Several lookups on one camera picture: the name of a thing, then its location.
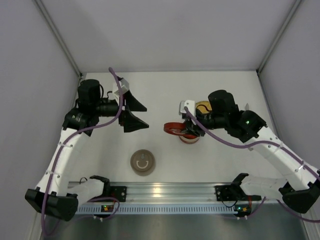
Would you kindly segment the red steel lunch bowl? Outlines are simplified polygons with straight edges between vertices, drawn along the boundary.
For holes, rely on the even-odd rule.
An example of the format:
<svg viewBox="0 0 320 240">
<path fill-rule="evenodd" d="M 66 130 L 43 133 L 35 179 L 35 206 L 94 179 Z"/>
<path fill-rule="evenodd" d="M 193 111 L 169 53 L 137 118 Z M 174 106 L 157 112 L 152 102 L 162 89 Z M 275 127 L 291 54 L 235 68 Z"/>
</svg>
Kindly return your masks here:
<svg viewBox="0 0 320 240">
<path fill-rule="evenodd" d="M 195 144 L 200 139 L 199 136 L 194 136 L 194 135 L 191 135 L 191 134 L 179 135 L 178 137 L 183 143 L 189 144 L 189 145 Z"/>
</svg>

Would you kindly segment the red round lid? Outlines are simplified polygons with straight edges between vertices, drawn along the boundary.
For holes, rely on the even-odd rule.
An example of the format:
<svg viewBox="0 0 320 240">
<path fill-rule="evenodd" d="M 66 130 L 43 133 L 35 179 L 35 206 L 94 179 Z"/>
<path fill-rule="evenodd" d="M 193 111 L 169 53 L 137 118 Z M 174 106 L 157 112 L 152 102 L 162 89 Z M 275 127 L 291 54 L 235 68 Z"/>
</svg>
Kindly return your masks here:
<svg viewBox="0 0 320 240">
<path fill-rule="evenodd" d="M 163 130 L 165 133 L 174 135 L 174 136 L 182 136 L 186 133 L 186 125 L 182 122 L 167 122 L 163 125 Z"/>
</svg>

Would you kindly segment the taupe round lid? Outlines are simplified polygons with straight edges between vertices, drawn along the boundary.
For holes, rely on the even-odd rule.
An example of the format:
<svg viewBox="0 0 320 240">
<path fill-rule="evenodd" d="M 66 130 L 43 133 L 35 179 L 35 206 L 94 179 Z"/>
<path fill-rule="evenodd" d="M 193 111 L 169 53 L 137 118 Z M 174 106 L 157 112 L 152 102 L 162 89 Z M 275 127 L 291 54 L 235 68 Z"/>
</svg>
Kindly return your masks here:
<svg viewBox="0 0 320 240">
<path fill-rule="evenodd" d="M 149 150 L 140 149 L 131 156 L 130 166 L 135 174 L 144 177 L 150 175 L 154 171 L 156 160 Z"/>
</svg>

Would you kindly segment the taupe steel lunch bowl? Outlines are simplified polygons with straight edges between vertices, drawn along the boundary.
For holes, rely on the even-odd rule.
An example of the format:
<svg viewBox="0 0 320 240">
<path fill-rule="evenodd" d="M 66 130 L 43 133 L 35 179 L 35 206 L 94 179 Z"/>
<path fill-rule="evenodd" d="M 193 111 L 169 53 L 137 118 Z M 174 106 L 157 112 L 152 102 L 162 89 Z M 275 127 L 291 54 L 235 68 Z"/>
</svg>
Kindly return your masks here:
<svg viewBox="0 0 320 240">
<path fill-rule="evenodd" d="M 154 172 L 156 162 L 153 160 L 134 160 L 130 166 L 136 175 L 146 177 Z"/>
</svg>

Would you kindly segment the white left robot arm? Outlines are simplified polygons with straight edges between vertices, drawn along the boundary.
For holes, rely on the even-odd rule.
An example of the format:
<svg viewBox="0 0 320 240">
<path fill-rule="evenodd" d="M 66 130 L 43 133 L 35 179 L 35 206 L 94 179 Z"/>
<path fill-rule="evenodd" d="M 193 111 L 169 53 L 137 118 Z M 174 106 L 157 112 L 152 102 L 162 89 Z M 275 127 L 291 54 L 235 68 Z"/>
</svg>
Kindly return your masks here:
<svg viewBox="0 0 320 240">
<path fill-rule="evenodd" d="M 124 133 L 147 129 L 149 125 L 133 115 L 146 112 L 131 93 L 129 83 L 119 77 L 113 86 L 113 99 L 104 97 L 104 89 L 96 79 L 80 83 L 78 98 L 64 117 L 60 139 L 52 160 L 34 189 L 28 189 L 26 201 L 38 212 L 63 221 L 70 221 L 78 207 L 91 199 L 112 198 L 110 180 L 93 175 L 84 183 L 69 188 L 71 172 L 84 144 L 90 139 L 100 117 L 112 117 Z"/>
</svg>

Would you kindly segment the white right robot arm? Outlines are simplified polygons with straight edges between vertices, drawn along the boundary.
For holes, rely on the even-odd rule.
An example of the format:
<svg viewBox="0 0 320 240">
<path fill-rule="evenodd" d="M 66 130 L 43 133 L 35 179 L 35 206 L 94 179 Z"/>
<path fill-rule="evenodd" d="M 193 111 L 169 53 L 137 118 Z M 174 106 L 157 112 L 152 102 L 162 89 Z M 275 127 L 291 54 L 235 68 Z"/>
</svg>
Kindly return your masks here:
<svg viewBox="0 0 320 240">
<path fill-rule="evenodd" d="M 302 160 L 285 145 L 258 114 L 240 110 L 226 90 L 208 95 L 211 110 L 202 113 L 193 100 L 179 104 L 185 120 L 184 131 L 202 137 L 210 135 L 236 149 L 256 151 L 267 160 L 281 178 L 257 177 L 240 173 L 230 184 L 238 199 L 259 196 L 282 201 L 294 212 L 305 214 L 320 197 L 320 171 Z"/>
</svg>

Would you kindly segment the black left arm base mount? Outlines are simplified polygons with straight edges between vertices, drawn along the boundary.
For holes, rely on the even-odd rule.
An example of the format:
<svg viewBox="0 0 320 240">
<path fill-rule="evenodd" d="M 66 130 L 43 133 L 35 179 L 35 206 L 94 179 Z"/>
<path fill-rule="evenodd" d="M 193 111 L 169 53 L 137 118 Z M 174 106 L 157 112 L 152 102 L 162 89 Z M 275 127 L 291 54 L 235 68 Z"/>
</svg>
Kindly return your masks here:
<svg viewBox="0 0 320 240">
<path fill-rule="evenodd" d="M 119 202 L 124 203 L 127 199 L 127 187 L 124 185 L 108 186 L 103 190 L 101 197 L 112 197 L 117 199 Z"/>
</svg>

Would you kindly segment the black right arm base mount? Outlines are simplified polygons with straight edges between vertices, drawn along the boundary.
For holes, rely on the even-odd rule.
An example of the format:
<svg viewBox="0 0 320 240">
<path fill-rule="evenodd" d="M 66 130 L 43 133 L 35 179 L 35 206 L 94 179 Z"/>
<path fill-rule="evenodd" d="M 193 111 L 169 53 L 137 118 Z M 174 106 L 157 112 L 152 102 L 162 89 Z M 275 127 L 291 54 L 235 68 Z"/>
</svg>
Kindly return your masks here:
<svg viewBox="0 0 320 240">
<path fill-rule="evenodd" d="M 259 195 L 246 195 L 244 191 L 236 185 L 217 185 L 214 187 L 216 199 L 218 202 L 228 202 L 228 201 L 260 201 L 262 197 Z"/>
</svg>

